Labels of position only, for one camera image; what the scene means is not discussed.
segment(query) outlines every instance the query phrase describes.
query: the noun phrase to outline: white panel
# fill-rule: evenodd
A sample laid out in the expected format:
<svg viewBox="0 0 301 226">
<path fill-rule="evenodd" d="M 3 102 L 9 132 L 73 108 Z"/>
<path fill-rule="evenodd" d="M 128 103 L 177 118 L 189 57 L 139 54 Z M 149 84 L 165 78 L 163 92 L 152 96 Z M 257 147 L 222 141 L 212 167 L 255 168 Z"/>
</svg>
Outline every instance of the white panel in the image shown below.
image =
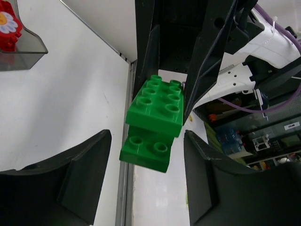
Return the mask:
<svg viewBox="0 0 301 226">
<path fill-rule="evenodd" d="M 137 59 L 135 0 L 61 0 L 99 36 Z"/>
<path fill-rule="evenodd" d="M 180 82 L 186 81 L 187 74 L 178 72 L 169 72 L 159 70 L 159 75 L 162 77 L 162 81 L 170 82 L 170 80 L 177 80 Z"/>
<path fill-rule="evenodd" d="M 189 226 L 183 152 L 184 133 L 194 131 L 207 142 L 204 123 L 194 113 L 174 140 L 167 173 L 135 166 L 133 226 Z"/>
<path fill-rule="evenodd" d="M 0 170 L 21 169 L 109 129 L 94 225 L 113 226 L 128 64 L 58 0 L 18 3 L 49 54 L 29 71 L 0 72 Z"/>
<path fill-rule="evenodd" d="M 194 105 L 197 108 L 217 98 L 243 90 L 253 90 L 255 81 L 251 81 L 252 73 L 248 66 L 237 65 L 217 77 L 216 84 Z"/>
<path fill-rule="evenodd" d="M 262 59 L 276 68 L 283 68 L 290 62 L 300 57 L 296 46 L 279 31 L 263 19 L 263 17 L 253 10 L 254 16 L 264 25 L 264 31 L 238 51 L 248 53 L 254 57 Z"/>
<path fill-rule="evenodd" d="M 248 56 L 249 56 L 249 54 L 247 54 L 247 53 L 237 52 L 234 55 L 231 55 L 229 53 L 224 53 L 220 71 L 223 69 L 226 69 L 227 67 L 229 67 L 231 65 L 238 65 L 238 64 L 244 62 Z"/>
</svg>

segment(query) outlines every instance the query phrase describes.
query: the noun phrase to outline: green lego duplo brick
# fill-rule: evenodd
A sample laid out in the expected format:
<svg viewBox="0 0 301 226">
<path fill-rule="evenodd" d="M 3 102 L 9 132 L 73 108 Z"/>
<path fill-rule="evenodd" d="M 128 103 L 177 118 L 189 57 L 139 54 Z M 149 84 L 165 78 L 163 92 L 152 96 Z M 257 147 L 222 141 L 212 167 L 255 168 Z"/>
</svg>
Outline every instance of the green lego duplo brick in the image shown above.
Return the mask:
<svg viewBox="0 0 301 226">
<path fill-rule="evenodd" d="M 126 124 L 178 137 L 183 125 L 183 89 L 179 81 L 152 75 L 127 111 Z"/>
<path fill-rule="evenodd" d="M 119 159 L 165 173 L 173 141 L 173 136 L 130 126 Z"/>
</svg>

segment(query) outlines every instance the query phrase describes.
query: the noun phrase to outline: screw hole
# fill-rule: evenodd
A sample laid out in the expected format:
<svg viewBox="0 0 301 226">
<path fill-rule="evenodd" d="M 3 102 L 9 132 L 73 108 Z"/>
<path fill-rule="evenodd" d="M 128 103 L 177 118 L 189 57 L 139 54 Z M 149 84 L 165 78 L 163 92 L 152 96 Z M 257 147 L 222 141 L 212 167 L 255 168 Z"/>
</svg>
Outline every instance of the screw hole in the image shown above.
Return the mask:
<svg viewBox="0 0 301 226">
<path fill-rule="evenodd" d="M 223 26 L 224 26 L 224 24 L 225 24 L 225 21 L 224 21 L 224 19 L 223 18 L 217 18 L 215 21 L 214 21 L 214 25 L 215 25 L 215 27 L 216 28 L 218 28 L 218 29 L 221 29 Z"/>
<path fill-rule="evenodd" d="M 140 137 L 134 136 L 134 137 L 130 137 L 130 143 L 134 145 L 141 145 L 143 141 Z"/>
</svg>

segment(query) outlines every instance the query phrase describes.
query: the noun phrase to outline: clear plastic container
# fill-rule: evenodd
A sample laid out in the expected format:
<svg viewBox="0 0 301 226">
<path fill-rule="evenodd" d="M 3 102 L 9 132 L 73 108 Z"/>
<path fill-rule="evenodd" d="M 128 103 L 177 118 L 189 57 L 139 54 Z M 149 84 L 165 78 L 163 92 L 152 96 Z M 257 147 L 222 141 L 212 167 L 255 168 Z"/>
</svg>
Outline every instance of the clear plastic container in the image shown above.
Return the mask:
<svg viewBox="0 0 301 226">
<path fill-rule="evenodd" d="M 236 141 L 241 140 L 240 135 L 234 129 L 224 129 L 222 131 L 219 131 L 216 134 L 216 138 L 221 144 L 229 142 L 229 141 L 233 141 L 233 140 L 236 140 Z"/>
<path fill-rule="evenodd" d="M 231 140 L 222 144 L 222 152 L 226 155 L 241 152 L 243 144 L 236 140 Z"/>
<path fill-rule="evenodd" d="M 17 1 L 8 0 L 15 16 L 20 20 Z M 0 49 L 0 71 L 16 71 L 31 69 L 42 56 L 48 53 L 42 39 L 28 30 L 24 24 L 21 30 L 22 36 L 16 43 L 16 51 L 7 52 Z"/>
</svg>

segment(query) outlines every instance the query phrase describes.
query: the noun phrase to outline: white wall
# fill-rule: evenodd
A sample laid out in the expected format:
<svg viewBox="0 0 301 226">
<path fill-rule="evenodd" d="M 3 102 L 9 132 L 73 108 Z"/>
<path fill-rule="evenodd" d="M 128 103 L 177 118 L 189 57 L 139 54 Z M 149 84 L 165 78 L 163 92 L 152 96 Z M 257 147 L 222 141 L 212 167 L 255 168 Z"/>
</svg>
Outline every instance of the white wall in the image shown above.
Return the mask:
<svg viewBox="0 0 301 226">
<path fill-rule="evenodd" d="M 174 140 L 166 173 L 135 166 L 133 226 L 189 226 L 184 163 L 184 134 L 187 129 L 207 141 L 204 123 L 195 113 Z"/>
<path fill-rule="evenodd" d="M 130 61 L 137 59 L 135 0 L 61 0 Z"/>
<path fill-rule="evenodd" d="M 129 60 L 137 59 L 135 0 L 61 1 Z M 282 26 L 301 31 L 301 0 L 259 0 L 259 4 Z"/>
<path fill-rule="evenodd" d="M 301 32 L 301 0 L 259 0 L 260 6 L 271 16 L 278 17 L 278 23 L 291 26 Z"/>
<path fill-rule="evenodd" d="M 58 0 L 18 5 L 23 24 L 49 53 L 30 70 L 0 72 L 0 171 L 19 170 L 109 129 L 111 151 L 94 225 L 113 226 L 128 64 Z"/>
</svg>

